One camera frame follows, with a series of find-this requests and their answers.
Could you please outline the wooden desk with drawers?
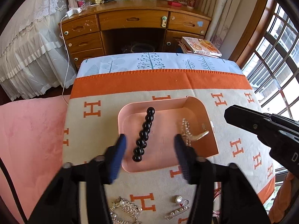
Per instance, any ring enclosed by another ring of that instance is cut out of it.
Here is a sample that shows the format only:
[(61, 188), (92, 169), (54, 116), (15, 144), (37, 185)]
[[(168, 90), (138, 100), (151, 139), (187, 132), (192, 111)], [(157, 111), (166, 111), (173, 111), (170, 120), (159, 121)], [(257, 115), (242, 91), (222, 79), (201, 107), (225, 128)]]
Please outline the wooden desk with drawers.
[(89, 7), (61, 22), (75, 66), (83, 60), (131, 52), (178, 50), (183, 36), (204, 39), (212, 18), (160, 0), (123, 0)]

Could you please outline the beige curtain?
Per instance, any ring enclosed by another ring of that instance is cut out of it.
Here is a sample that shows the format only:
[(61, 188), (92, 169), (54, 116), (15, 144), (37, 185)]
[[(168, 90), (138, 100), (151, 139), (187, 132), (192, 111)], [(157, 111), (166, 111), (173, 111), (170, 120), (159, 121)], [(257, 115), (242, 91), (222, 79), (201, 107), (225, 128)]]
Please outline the beige curtain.
[(241, 0), (196, 0), (195, 8), (210, 17), (205, 39), (220, 48), (236, 15)]

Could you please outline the round pearl earring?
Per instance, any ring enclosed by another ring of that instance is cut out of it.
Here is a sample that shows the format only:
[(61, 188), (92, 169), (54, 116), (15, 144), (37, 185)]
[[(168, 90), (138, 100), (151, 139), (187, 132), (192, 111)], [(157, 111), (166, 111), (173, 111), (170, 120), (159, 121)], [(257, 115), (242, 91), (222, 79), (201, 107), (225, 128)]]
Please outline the round pearl earring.
[(182, 201), (183, 201), (183, 197), (182, 197), (182, 195), (177, 195), (177, 196), (175, 197), (175, 202), (176, 202), (176, 203), (180, 204), (180, 203), (182, 203)]

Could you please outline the orange H pattern blanket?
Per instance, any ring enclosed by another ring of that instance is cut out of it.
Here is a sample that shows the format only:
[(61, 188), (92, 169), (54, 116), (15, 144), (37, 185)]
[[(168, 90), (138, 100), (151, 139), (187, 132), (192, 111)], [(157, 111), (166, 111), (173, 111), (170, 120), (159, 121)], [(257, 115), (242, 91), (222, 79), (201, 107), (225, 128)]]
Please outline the orange H pattern blanket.
[[(229, 125), (224, 111), (232, 105), (259, 111), (255, 93), (244, 75), (188, 69), (154, 69), (97, 74), (75, 80), (66, 114), (66, 135), (63, 162), (79, 165), (102, 155), (119, 135), (118, 115), (129, 103), (195, 97), (206, 107), (213, 123), (219, 153), (207, 159), (215, 164), (235, 163), (255, 190), (262, 204), (275, 188), (275, 170), (269, 148), (245, 130)], [(154, 107), (147, 108), (145, 121), (132, 159), (140, 162), (154, 122)], [(203, 138), (209, 132), (194, 136), (189, 122), (182, 121), (184, 142)], [(184, 180), (180, 165), (143, 171), (121, 169), (113, 184), (105, 187), (108, 205), (119, 197), (142, 208), (142, 223), (186, 223), (195, 195), (195, 187)], [(175, 197), (182, 195), (190, 201), (190, 209), (171, 220), (170, 212), (179, 205)]]

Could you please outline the silver rhinestone leaf hair comb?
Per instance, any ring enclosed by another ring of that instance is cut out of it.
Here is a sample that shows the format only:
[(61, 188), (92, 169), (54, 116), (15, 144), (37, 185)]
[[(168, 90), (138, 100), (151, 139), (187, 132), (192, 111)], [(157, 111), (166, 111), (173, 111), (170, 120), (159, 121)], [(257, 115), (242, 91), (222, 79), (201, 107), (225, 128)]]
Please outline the silver rhinestone leaf hair comb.
[(142, 223), (139, 220), (141, 212), (141, 207), (122, 197), (115, 199), (110, 207), (112, 223)]

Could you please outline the pink bed cover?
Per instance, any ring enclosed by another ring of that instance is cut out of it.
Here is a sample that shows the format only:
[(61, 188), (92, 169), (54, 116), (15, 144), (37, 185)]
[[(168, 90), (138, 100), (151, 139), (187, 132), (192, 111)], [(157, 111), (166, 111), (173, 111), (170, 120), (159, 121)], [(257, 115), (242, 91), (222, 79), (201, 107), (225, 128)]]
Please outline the pink bed cover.
[(1, 159), (26, 217), (61, 167), (69, 98), (20, 100), (1, 106)]

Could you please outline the pink jewelry tray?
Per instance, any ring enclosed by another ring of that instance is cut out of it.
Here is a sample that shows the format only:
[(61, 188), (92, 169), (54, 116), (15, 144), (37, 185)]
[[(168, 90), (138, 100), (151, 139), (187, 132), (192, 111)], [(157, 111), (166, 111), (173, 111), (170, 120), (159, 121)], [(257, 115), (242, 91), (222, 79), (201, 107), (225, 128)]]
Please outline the pink jewelry tray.
[[(133, 150), (142, 124), (145, 121), (147, 108), (154, 107), (152, 124), (145, 154), (140, 162), (132, 159)], [(191, 142), (199, 156), (211, 157), (219, 153), (214, 135), (213, 123), (204, 104), (195, 97), (164, 99), (147, 102), (136, 102), (125, 105), (118, 115), (119, 133), (127, 139), (127, 148), (122, 160), (122, 167), (127, 172), (143, 172), (178, 165), (174, 149), (174, 137), (182, 132), (182, 121), (189, 122), (192, 135), (198, 136), (205, 131), (209, 133), (201, 139)]]

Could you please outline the orange cover book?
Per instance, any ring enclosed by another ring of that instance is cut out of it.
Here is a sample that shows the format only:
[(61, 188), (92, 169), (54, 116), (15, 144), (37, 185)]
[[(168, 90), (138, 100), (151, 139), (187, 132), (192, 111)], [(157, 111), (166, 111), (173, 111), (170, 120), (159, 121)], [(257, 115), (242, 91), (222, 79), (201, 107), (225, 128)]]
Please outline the orange cover book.
[(210, 41), (200, 38), (182, 37), (178, 43), (185, 54), (198, 54), (219, 58), (222, 53)]

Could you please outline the window with dark grille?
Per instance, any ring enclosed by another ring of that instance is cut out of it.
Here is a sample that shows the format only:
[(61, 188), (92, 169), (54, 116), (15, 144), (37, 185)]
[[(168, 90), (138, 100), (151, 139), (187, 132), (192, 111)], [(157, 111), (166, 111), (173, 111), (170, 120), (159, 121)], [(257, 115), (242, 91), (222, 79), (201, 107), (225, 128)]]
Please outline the window with dark grille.
[(265, 113), (298, 120), (298, 30), (275, 0), (267, 0), (242, 68)]

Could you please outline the white lace covered piano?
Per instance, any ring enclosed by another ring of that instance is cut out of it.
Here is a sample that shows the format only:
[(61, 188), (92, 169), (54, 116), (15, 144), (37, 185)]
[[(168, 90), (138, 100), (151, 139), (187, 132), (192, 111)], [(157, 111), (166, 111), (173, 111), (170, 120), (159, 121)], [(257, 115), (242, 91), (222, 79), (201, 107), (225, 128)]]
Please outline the white lace covered piano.
[(25, 0), (1, 34), (1, 87), (10, 100), (69, 88), (76, 69), (68, 61), (59, 23), (66, 0)]

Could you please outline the pearl safety pin brooch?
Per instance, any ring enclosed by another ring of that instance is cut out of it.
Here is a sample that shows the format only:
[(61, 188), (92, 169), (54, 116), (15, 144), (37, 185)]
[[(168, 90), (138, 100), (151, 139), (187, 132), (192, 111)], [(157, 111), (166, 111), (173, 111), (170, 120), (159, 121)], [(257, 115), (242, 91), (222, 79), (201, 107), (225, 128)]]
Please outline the pearl safety pin brooch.
[(165, 216), (165, 218), (167, 220), (171, 220), (171, 219), (175, 218), (176, 216), (188, 211), (190, 209), (189, 203), (190, 203), (190, 201), (188, 199), (181, 200), (180, 202), (177, 203), (179, 205), (179, 207), (177, 209), (173, 210), (172, 212), (170, 212), (167, 216)]

